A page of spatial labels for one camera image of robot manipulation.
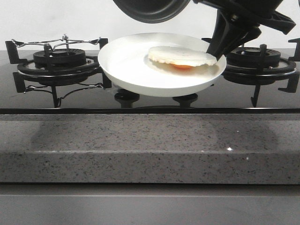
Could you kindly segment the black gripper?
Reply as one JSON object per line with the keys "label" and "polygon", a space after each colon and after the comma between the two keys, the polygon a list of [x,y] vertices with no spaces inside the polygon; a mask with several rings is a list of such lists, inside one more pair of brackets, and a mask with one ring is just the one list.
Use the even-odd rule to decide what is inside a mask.
{"label": "black gripper", "polygon": [[194,3],[218,9],[214,33],[207,49],[207,53],[214,54],[217,59],[258,38],[261,34],[258,27],[238,29],[230,14],[279,30],[284,34],[288,34],[296,26],[290,17],[276,11],[282,3],[280,0],[195,0]]}

